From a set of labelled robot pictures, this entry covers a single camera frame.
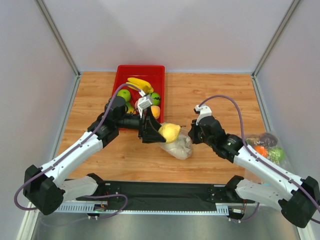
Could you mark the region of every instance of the perforated metal strip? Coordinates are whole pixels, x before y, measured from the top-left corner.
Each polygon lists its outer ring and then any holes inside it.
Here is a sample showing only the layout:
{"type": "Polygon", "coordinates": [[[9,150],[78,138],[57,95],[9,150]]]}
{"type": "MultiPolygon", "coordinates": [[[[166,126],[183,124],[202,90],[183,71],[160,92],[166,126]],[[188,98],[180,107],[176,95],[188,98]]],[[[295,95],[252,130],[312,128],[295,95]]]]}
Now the perforated metal strip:
{"type": "MultiPolygon", "coordinates": [[[[116,211],[95,211],[95,203],[92,202],[65,202],[55,211],[56,213],[85,213],[85,214],[112,214],[116,211]]],[[[124,210],[121,214],[159,214],[159,215],[216,215],[227,216],[229,210],[227,205],[217,205],[216,211],[153,211],[153,210],[124,210]]]]}

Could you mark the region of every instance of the red tray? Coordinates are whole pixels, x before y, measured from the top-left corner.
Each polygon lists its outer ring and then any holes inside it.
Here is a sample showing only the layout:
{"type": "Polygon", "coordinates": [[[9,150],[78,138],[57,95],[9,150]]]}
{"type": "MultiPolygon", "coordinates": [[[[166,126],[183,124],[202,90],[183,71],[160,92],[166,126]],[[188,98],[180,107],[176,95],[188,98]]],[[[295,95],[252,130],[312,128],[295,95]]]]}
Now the red tray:
{"type": "MultiPolygon", "coordinates": [[[[160,117],[159,123],[164,122],[164,110],[165,110],[165,67],[160,65],[120,65],[116,71],[115,81],[113,85],[112,94],[121,85],[128,82],[128,78],[142,79],[151,84],[154,92],[160,95],[160,117]]],[[[132,106],[141,97],[139,92],[129,87],[124,87],[131,93],[130,103],[132,106]]]]}

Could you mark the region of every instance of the white backdrop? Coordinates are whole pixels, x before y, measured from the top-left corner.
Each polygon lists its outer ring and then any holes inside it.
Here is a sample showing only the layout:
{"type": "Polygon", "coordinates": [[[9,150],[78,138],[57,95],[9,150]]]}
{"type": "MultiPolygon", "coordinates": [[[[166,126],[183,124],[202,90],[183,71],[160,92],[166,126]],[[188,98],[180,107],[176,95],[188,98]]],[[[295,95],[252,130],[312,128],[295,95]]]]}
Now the white backdrop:
{"type": "Polygon", "coordinates": [[[292,0],[45,0],[81,71],[252,72],[292,0]]]}
{"type": "Polygon", "coordinates": [[[35,2],[0,0],[0,239],[16,239],[14,194],[27,167],[49,160],[74,82],[35,2]]]}
{"type": "MultiPolygon", "coordinates": [[[[258,83],[294,170],[320,183],[320,1],[301,1],[258,83]]],[[[320,239],[320,226],[312,225],[320,239]]]]}

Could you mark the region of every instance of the wooden surface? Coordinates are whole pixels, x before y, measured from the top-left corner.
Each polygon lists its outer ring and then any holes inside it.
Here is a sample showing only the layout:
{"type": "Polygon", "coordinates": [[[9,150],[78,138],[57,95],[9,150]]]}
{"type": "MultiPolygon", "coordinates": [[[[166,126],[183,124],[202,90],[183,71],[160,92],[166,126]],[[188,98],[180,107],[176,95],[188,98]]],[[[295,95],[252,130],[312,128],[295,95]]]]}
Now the wooden surface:
{"type": "MultiPolygon", "coordinates": [[[[111,97],[115,72],[85,72],[73,103],[59,152],[71,146],[104,111],[111,97]]],[[[228,95],[239,105],[246,134],[263,133],[264,125],[249,75],[167,73],[164,120],[189,130],[195,105],[212,95],[228,95]]],[[[240,121],[233,104],[215,98],[207,103],[226,133],[240,134],[240,121]]],[[[187,160],[178,160],[156,143],[142,144],[136,131],[121,131],[100,152],[91,156],[69,177],[96,173],[104,180],[227,183],[244,169],[221,159],[205,144],[193,145],[187,160]]]]}

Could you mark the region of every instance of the clear plastic bag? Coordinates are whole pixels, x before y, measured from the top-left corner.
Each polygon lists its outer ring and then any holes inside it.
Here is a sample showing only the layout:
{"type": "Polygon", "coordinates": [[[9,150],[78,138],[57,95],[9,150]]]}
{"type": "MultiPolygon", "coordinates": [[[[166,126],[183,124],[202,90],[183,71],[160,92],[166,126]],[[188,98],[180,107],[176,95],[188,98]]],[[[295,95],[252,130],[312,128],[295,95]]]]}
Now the clear plastic bag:
{"type": "MultiPolygon", "coordinates": [[[[280,147],[278,138],[274,132],[264,132],[262,134],[248,134],[245,136],[245,141],[248,145],[254,148],[259,154],[269,159],[276,165],[286,169],[286,154],[285,151],[280,147]]],[[[248,171],[244,172],[244,178],[263,184],[264,181],[248,171]]]]}
{"type": "Polygon", "coordinates": [[[176,159],[186,160],[192,154],[192,141],[188,136],[188,130],[181,128],[180,134],[176,141],[172,143],[158,143],[158,145],[176,159]]]}

